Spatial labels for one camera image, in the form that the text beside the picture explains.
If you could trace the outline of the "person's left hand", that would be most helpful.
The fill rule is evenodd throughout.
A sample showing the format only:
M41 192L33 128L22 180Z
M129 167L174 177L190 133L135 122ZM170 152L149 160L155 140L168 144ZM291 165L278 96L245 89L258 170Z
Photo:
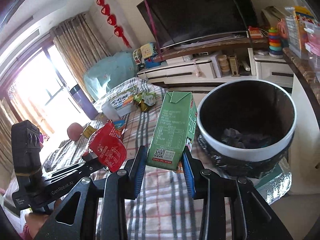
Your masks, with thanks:
M49 218L49 215L47 214L41 214L41 213L27 213L25 214L25 225L23 227L23 231L20 234L22 239L34 239L34 237L39 232L40 228L44 225L44 223Z

